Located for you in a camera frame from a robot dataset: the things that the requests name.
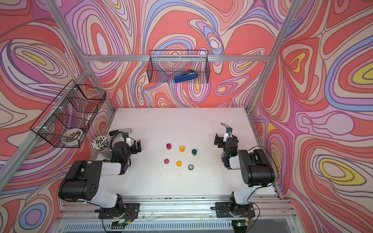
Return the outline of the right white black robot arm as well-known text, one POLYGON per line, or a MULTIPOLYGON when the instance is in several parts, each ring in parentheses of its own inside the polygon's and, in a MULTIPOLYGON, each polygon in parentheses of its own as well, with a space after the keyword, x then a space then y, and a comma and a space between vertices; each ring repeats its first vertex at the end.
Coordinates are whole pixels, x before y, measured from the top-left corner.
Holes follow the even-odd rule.
POLYGON ((252 198, 259 189, 275 182, 275 171, 263 149, 253 147, 239 150, 236 136, 225 133, 223 137, 215 135, 214 145, 223 149, 221 161, 228 170, 241 171, 242 182, 231 193, 227 202, 217 202, 212 207, 218 218, 254 217, 252 198))

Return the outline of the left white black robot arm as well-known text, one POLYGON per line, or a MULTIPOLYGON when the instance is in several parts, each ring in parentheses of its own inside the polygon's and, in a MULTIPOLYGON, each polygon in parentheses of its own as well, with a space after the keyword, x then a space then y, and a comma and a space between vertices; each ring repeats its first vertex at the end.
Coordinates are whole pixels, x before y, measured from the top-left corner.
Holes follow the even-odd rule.
POLYGON ((67 202, 85 202, 97 206, 99 219, 127 219, 138 217, 139 204, 123 202, 122 195, 105 189, 102 177, 121 176, 132 165, 131 156, 142 151, 141 141, 131 137, 132 129, 114 130, 109 136, 99 136, 91 144, 108 158, 95 161, 76 161, 70 167, 58 189, 58 197, 67 202))

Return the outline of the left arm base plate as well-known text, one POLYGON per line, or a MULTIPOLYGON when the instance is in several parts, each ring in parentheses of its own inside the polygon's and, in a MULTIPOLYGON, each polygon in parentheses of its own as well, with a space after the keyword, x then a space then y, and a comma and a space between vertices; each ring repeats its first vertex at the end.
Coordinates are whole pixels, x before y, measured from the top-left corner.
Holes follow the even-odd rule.
POLYGON ((123 207, 103 208, 94 212, 99 214, 99 219, 134 220, 138 218, 139 208, 139 203, 124 203, 123 207))

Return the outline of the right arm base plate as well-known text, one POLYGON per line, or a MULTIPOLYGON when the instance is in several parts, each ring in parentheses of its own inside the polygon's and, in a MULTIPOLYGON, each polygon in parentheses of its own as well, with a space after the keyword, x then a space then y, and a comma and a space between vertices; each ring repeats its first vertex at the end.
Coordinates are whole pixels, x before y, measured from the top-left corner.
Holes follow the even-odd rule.
POLYGON ((229 202, 216 202, 211 208, 216 211, 217 218, 248 218, 252 219, 256 216, 253 205, 238 205, 229 202))

